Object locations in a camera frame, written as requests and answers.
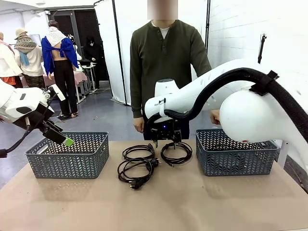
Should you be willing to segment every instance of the person in black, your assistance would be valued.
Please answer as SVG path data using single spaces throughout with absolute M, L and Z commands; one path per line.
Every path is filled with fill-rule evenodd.
M 100 88 L 100 78 L 104 78 L 106 75 L 103 49 L 94 41 L 93 36 L 87 36 L 87 44 L 83 48 L 84 56 L 86 59 L 91 60 L 96 64 L 94 67 L 95 73 L 95 86 L 97 89 Z

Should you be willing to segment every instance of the white undershirt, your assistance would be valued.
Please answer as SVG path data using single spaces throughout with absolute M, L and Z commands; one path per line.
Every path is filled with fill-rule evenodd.
M 162 33 L 162 36 L 163 36 L 164 39 L 165 39 L 169 29 L 170 29 L 170 27 L 165 28 L 165 29 L 160 28 L 160 32 Z

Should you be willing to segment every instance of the mannequin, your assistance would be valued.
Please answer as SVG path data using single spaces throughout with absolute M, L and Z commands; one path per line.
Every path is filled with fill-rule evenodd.
M 60 30 L 56 21 L 48 22 L 49 31 L 42 39 L 42 51 L 46 74 L 54 79 L 65 96 L 60 102 L 62 115 L 60 120 L 75 118 L 78 116 L 74 71 L 79 68 L 77 55 L 72 41 Z

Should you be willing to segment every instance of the blue shirt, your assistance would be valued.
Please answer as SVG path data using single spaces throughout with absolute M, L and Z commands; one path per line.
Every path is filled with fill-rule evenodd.
M 72 64 L 76 67 L 78 67 L 78 62 L 77 62 L 77 55 L 76 51 L 74 49 L 74 45 L 72 41 L 69 38 L 64 38 L 61 42 L 61 48 L 55 48 L 52 47 L 50 42 L 46 37 L 42 39 L 42 52 L 43 52 L 43 60 L 44 60 L 44 67 L 46 70 L 46 74 L 48 73 L 52 74 L 54 71 L 54 62 L 53 62 L 53 57 L 52 57 L 52 50 L 57 50 L 60 52 L 60 56 L 62 58 L 67 57 L 69 61 L 72 62 Z

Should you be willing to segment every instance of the olive green henley shirt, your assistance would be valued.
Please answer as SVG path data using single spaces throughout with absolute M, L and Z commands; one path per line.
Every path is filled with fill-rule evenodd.
M 133 33 L 130 44 L 130 95 L 134 118 L 155 93 L 156 82 L 174 79 L 178 88 L 211 70 L 202 38 L 193 26 L 176 20 L 165 39 L 150 21 Z

